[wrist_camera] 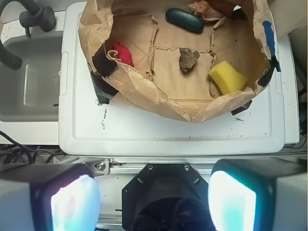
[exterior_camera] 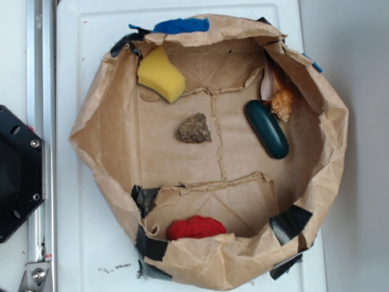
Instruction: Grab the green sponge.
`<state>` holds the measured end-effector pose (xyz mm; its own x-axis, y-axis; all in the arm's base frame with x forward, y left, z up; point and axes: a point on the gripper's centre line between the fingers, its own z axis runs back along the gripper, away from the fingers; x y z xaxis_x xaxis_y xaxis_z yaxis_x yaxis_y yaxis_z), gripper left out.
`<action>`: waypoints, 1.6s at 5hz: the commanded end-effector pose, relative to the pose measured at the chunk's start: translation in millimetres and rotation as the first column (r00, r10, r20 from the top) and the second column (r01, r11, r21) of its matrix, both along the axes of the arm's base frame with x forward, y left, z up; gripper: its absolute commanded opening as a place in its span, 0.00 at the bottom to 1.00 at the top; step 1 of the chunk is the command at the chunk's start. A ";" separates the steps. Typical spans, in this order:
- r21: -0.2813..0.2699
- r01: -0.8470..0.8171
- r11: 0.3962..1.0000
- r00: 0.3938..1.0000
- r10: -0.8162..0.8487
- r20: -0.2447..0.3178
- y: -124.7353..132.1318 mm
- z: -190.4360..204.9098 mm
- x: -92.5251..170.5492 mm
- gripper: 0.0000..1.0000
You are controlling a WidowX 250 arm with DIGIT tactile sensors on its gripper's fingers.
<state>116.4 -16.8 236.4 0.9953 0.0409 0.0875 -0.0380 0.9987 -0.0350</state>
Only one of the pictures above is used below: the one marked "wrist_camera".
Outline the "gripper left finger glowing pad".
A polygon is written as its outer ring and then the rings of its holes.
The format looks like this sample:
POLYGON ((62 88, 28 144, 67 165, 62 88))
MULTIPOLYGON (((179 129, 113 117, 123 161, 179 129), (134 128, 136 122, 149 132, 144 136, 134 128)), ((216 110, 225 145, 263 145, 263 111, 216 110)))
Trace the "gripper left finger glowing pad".
POLYGON ((86 164, 0 167, 2 231, 93 231, 101 195, 86 164))

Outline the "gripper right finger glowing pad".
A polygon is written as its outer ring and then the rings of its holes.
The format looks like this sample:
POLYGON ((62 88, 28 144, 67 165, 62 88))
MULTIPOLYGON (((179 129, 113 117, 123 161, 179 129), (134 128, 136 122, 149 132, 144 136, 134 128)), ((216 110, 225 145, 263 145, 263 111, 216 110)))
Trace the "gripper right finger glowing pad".
POLYGON ((306 231, 307 160, 220 159, 209 179, 208 204, 218 231, 306 231))

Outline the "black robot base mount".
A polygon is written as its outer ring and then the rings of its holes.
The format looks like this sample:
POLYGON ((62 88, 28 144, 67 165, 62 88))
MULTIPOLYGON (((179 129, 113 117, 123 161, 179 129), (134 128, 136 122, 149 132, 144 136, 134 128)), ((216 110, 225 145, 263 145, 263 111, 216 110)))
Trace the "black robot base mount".
POLYGON ((126 231, 213 231, 208 183, 189 164, 147 164, 122 190, 126 231))

